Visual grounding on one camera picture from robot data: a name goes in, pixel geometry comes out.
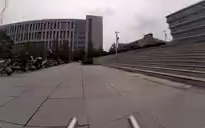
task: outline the white building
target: white building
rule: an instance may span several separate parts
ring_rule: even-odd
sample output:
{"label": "white building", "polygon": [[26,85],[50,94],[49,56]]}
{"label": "white building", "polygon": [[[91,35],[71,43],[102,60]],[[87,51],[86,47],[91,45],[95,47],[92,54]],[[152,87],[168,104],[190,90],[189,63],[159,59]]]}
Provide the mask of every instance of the white building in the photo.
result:
{"label": "white building", "polygon": [[59,46],[68,43],[72,51],[75,49],[85,49],[86,42],[90,37],[96,49],[103,47],[103,23],[102,17],[86,16],[93,24],[88,29],[85,19],[48,19],[25,21],[14,24],[0,26],[0,30],[5,30],[16,44],[26,42],[45,42],[47,49],[52,49],[53,43],[58,42]]}

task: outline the pole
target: pole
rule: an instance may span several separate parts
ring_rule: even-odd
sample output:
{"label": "pole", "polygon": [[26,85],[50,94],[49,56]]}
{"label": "pole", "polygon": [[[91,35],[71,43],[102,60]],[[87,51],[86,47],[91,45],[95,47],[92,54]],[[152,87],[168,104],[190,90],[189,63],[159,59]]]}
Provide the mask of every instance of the pole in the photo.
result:
{"label": "pole", "polygon": [[115,44],[115,53],[116,53],[116,55],[118,54],[118,41],[119,41],[119,36],[118,36],[118,34],[119,34],[119,32],[115,32],[115,34],[116,34],[116,44]]}
{"label": "pole", "polygon": [[164,41],[167,41],[167,31],[164,30],[163,32],[164,32]]}

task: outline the wall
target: wall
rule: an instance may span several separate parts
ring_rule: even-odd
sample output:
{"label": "wall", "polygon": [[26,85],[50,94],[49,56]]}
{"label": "wall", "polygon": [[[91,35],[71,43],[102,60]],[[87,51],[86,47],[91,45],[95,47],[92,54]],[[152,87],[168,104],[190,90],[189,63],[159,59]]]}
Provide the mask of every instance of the wall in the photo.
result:
{"label": "wall", "polygon": [[118,55],[108,55],[108,56],[102,56],[102,57],[97,57],[93,58],[93,63],[97,65],[101,65],[104,63],[109,63],[112,62],[113,59],[117,58]]}

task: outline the lamp post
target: lamp post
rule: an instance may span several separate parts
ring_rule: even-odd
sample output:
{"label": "lamp post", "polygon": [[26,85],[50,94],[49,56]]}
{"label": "lamp post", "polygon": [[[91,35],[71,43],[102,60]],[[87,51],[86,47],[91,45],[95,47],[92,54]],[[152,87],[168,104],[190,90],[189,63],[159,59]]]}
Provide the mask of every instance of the lamp post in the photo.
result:
{"label": "lamp post", "polygon": [[115,34],[116,34],[116,44],[115,44],[115,53],[116,53],[116,55],[118,54],[118,41],[119,41],[119,36],[118,36],[118,34],[119,34],[119,32],[115,32]]}

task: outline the building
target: building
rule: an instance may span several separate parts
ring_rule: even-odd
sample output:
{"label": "building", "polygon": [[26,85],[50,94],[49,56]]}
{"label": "building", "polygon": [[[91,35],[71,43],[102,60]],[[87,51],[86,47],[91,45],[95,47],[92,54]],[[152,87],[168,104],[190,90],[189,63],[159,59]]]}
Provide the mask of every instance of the building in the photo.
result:
{"label": "building", "polygon": [[86,16],[86,49],[89,43],[93,48],[103,48],[103,18],[100,16]]}
{"label": "building", "polygon": [[205,0],[170,14],[166,18],[174,41],[205,41]]}
{"label": "building", "polygon": [[[91,29],[87,28],[87,19],[92,18]],[[27,42],[44,43],[45,48],[55,49],[55,43],[62,47],[68,43],[71,51],[76,49],[86,49],[87,40],[92,38],[95,48],[103,46],[102,17],[86,16],[86,19],[48,19],[25,21],[14,24],[0,26],[0,30],[5,30],[8,36],[14,40],[15,44]]]}

